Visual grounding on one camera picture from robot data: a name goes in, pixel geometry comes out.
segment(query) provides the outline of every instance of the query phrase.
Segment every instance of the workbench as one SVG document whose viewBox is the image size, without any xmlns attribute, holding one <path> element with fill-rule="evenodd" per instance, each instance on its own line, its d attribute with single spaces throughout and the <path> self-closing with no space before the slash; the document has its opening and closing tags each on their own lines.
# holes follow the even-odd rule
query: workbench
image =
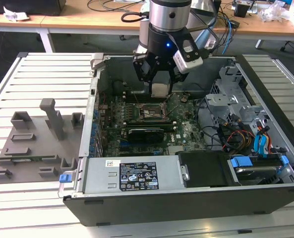
<svg viewBox="0 0 294 238">
<path fill-rule="evenodd" d="M 0 84 L 0 151 L 12 127 L 13 112 L 44 116 L 38 108 L 42 98 L 55 98 L 56 109 L 62 115 L 85 113 L 90 57 L 91 54 L 29 53 L 14 61 Z M 0 238 L 294 237 L 294 203 L 269 215 L 84 227 L 58 198 L 58 187 L 58 181 L 0 184 Z"/>
<path fill-rule="evenodd" d="M 67 0 L 60 16 L 35 16 L 31 20 L 11 22 L 0 14 L 0 31 L 3 32 L 35 32 L 41 35 L 46 52 L 55 52 L 51 33 L 71 34 L 104 34 L 104 35 L 139 35 L 139 22 L 123 23 L 123 12 L 97 12 L 87 7 L 88 0 Z M 240 22 L 235 38 L 252 40 L 282 40 L 294 41 L 294 26 L 287 20 L 283 22 L 261 22 L 256 14 L 247 14 L 245 18 L 234 17 L 231 6 L 224 6 L 230 0 L 222 3 L 223 11 L 232 20 Z M 108 3 L 109 7 L 120 7 L 125 3 Z M 102 9 L 99 1 L 90 5 L 95 9 Z M 139 11 L 141 4 L 136 4 L 128 9 Z M 214 31 L 223 34 L 225 26 L 219 21 Z"/>
</svg>

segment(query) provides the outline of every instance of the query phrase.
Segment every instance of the aluminum extrusion table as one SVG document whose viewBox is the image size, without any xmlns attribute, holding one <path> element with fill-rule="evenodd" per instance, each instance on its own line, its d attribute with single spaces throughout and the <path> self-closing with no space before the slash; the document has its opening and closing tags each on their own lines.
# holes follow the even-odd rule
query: aluminum extrusion table
<svg viewBox="0 0 294 238">
<path fill-rule="evenodd" d="M 41 116 L 44 97 L 55 98 L 62 115 L 85 113 L 90 55 L 30 53 L 15 60 L 0 84 L 0 150 L 13 112 Z M 0 184 L 0 238 L 294 237 L 294 203 L 269 215 L 84 227 L 58 198 L 58 187 L 59 182 Z"/>
</svg>

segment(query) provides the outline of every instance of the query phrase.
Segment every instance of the robotic arm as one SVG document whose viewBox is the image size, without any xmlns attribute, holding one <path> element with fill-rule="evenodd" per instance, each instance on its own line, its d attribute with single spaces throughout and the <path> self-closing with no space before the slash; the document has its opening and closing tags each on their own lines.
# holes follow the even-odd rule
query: robotic arm
<svg viewBox="0 0 294 238">
<path fill-rule="evenodd" d="M 171 93 L 173 84 L 184 81 L 188 73 L 203 64 L 208 50 L 198 49 L 190 32 L 207 29 L 201 26 L 188 30 L 191 0 L 150 0 L 150 12 L 128 12 L 122 21 L 140 21 L 139 46 L 134 54 L 133 66 L 140 81 L 149 83 L 158 71 L 168 71 Z M 139 15 L 136 20 L 126 20 L 128 15 Z"/>
</svg>

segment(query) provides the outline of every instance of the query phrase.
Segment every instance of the silver metal panel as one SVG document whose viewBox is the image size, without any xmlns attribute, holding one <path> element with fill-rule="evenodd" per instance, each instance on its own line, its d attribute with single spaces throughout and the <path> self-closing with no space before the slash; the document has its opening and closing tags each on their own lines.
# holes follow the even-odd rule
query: silver metal panel
<svg viewBox="0 0 294 238">
<path fill-rule="evenodd" d="M 250 65 L 255 64 L 254 57 L 245 57 Z M 268 57 L 267 67 L 276 67 L 280 70 L 280 73 L 272 72 L 256 72 L 264 83 L 265 87 L 269 90 L 269 93 L 273 96 L 275 101 L 279 104 L 282 111 L 286 114 L 288 119 L 294 126 L 294 76 L 282 65 L 278 60 L 272 60 Z M 248 92 L 252 96 L 254 102 L 259 104 L 258 98 L 255 96 L 250 87 L 247 88 Z"/>
<path fill-rule="evenodd" d="M 190 14 L 191 5 L 183 7 L 168 7 L 150 1 L 150 23 L 163 31 L 176 31 L 186 26 Z M 170 18 L 169 14 L 174 12 L 176 16 Z"/>
<path fill-rule="evenodd" d="M 119 166 L 107 167 L 107 160 L 116 160 L 120 163 L 156 162 L 159 191 L 186 189 L 183 185 L 178 156 L 140 156 L 140 157 L 110 157 L 91 158 L 88 160 L 85 194 L 119 193 Z M 116 184 L 115 188 L 108 188 L 108 184 Z"/>
<path fill-rule="evenodd" d="M 245 80 L 247 81 L 247 83 L 249 84 L 249 86 L 251 87 L 251 89 L 253 90 L 255 96 L 259 99 L 259 102 L 261 103 L 261 105 L 263 106 L 263 108 L 265 109 L 265 113 L 267 113 L 267 116 L 271 119 L 271 123 L 275 126 L 275 128 L 277 129 L 277 131 L 280 134 L 280 137 L 283 138 L 283 140 L 285 141 L 285 143 L 287 144 L 287 147 L 289 148 L 288 153 L 291 153 L 291 156 L 294 157 L 294 146 L 291 144 L 291 142 L 287 139 L 286 135 L 284 134 L 284 132 L 282 131 L 282 129 L 280 128 L 279 124 L 277 123 L 276 119 L 274 118 L 274 116 L 270 113 L 269 108 L 267 107 L 267 105 L 260 100 L 260 95 L 257 93 L 256 89 L 253 87 L 252 83 L 250 82 L 249 78 L 247 77 L 246 73 L 243 71 L 243 69 L 241 68 L 241 66 L 237 63 L 236 66 L 240 69 L 243 77 L 245 78 Z"/>
</svg>

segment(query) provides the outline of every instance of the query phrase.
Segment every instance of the power supply label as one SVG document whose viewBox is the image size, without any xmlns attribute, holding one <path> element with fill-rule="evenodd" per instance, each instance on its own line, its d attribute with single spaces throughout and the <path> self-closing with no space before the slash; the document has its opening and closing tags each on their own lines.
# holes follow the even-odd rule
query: power supply label
<svg viewBox="0 0 294 238">
<path fill-rule="evenodd" d="M 119 179 L 121 191 L 159 189 L 156 162 L 121 163 Z"/>
</svg>

